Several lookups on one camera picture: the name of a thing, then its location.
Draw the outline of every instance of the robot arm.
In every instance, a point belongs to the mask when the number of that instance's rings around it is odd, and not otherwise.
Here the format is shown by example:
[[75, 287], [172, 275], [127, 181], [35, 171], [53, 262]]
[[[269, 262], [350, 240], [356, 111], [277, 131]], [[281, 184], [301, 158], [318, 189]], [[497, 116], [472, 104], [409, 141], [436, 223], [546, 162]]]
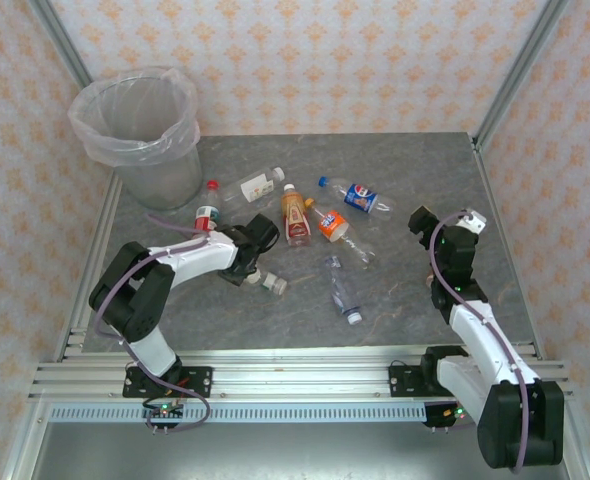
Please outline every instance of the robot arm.
[[[411, 215], [408, 226], [411, 232], [423, 234], [420, 244], [429, 249], [430, 238], [440, 223], [420, 207]], [[471, 278], [475, 245], [485, 223], [483, 216], [469, 212], [457, 225], [442, 226], [436, 233], [438, 273], [468, 307], [447, 291], [437, 274], [431, 284], [433, 305], [464, 341], [470, 356], [459, 347], [430, 347], [422, 357], [421, 372], [429, 390], [448, 390], [470, 414], [489, 466], [512, 467], [517, 463], [523, 408], [528, 408], [523, 464], [557, 465], [563, 451], [563, 393], [557, 383], [542, 381], [513, 349], [486, 295]], [[517, 370], [526, 387], [525, 399]]]
[[255, 272], [257, 258], [278, 237], [275, 224], [259, 214], [246, 226], [224, 226], [210, 232], [206, 243], [199, 248], [191, 247], [203, 243], [203, 237], [149, 249], [137, 242], [127, 243], [93, 289], [90, 306], [97, 311], [126, 272], [147, 257], [155, 257], [132, 277], [140, 282], [138, 288], [126, 283], [117, 291], [103, 320], [124, 338], [149, 372], [175, 384], [182, 364], [158, 327], [171, 289], [212, 271], [239, 286]]

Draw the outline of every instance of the floral wallpaper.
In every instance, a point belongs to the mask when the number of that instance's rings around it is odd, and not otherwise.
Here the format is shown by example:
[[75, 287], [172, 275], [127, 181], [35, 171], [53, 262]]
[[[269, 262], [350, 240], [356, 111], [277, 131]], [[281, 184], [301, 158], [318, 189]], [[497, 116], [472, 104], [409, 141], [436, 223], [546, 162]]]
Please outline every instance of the floral wallpaper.
[[54, 0], [94, 78], [185, 67], [206, 135], [475, 133], [546, 0]]
[[103, 198], [66, 110], [77, 87], [27, 1], [0, 0], [0, 475], [68, 314]]
[[569, 3], [484, 152], [537, 327], [590, 420], [590, 1]]

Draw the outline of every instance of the clear plastic bottle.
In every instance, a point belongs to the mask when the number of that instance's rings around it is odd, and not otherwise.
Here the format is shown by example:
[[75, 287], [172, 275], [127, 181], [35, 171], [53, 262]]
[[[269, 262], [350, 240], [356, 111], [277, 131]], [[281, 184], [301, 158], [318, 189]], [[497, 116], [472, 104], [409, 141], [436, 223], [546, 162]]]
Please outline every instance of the clear plastic bottle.
[[309, 210], [311, 217], [318, 222], [320, 232], [330, 242], [346, 245], [346, 249], [359, 261], [362, 268], [368, 268], [373, 264], [375, 261], [373, 248], [359, 239], [355, 229], [336, 210], [319, 205], [312, 198], [306, 199], [304, 206]]
[[206, 192], [200, 197], [199, 205], [197, 212], [195, 212], [195, 228], [207, 232], [215, 230], [219, 222], [219, 211], [222, 207], [219, 183], [215, 180], [206, 182]]
[[351, 325], [361, 322], [362, 314], [360, 313], [361, 307], [357, 300], [357, 293], [352, 288], [339, 258], [333, 255], [324, 260], [324, 264], [331, 276], [331, 297], [340, 313], [346, 317], [346, 320]]
[[224, 203], [241, 204], [243, 200], [254, 202], [267, 193], [272, 192], [275, 186], [284, 180], [284, 170], [280, 167], [265, 168], [246, 178], [238, 180], [221, 191]]
[[291, 247], [308, 246], [311, 244], [311, 227], [308, 214], [304, 207], [302, 195], [295, 191], [292, 184], [284, 185], [282, 196], [282, 218], [286, 241]]
[[382, 220], [390, 219], [395, 209], [395, 202], [391, 198], [373, 192], [362, 185], [351, 183], [345, 178], [321, 177], [319, 186], [330, 188], [333, 194], [344, 203]]
[[257, 270], [244, 279], [242, 286], [262, 287], [276, 295], [283, 295], [288, 282], [283, 278], [269, 272], [266, 268], [257, 263]]

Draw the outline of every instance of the trash can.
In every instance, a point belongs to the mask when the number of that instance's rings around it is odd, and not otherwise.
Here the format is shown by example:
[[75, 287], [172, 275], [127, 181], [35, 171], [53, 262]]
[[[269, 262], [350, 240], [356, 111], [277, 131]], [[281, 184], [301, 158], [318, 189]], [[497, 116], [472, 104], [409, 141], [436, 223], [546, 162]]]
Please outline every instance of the trash can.
[[174, 210], [202, 184], [197, 92], [176, 69], [147, 68], [93, 82], [68, 116], [86, 153], [115, 167], [144, 207]]

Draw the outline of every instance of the gray marble surface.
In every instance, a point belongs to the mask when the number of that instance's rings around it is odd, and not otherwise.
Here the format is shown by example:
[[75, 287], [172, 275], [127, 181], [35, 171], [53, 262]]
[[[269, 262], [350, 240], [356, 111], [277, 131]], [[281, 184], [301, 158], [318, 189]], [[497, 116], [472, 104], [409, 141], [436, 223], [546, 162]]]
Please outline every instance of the gray marble surface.
[[[426, 205], [438, 217], [472, 207], [489, 219], [481, 235], [474, 277], [512, 341], [530, 341], [532, 331], [512, 276], [498, 227], [484, 190], [468, 136], [464, 133], [351, 134], [206, 137], [198, 144], [204, 180], [226, 185], [263, 167], [281, 166], [286, 182], [305, 196], [331, 204], [370, 242], [379, 258], [372, 271], [352, 270], [364, 321], [349, 326], [330, 298], [323, 259], [340, 254], [318, 231], [312, 246], [291, 248], [284, 238], [261, 262], [289, 281], [278, 297], [256, 287], [238, 288], [216, 274], [175, 288], [160, 326], [171, 346], [187, 349], [341, 347], [358, 345], [461, 343], [432, 307], [425, 280], [428, 254], [410, 233], [410, 214]], [[320, 175], [341, 176], [372, 186], [397, 201], [391, 221], [379, 221], [328, 197]], [[223, 222], [245, 224], [261, 212], [281, 226], [281, 186], [238, 211], [222, 212]], [[196, 201], [169, 220], [192, 226]], [[137, 240], [163, 246], [182, 237], [149, 224], [144, 210], [125, 191], [119, 199], [105, 265], [121, 245]], [[92, 331], [84, 350], [119, 351]]]

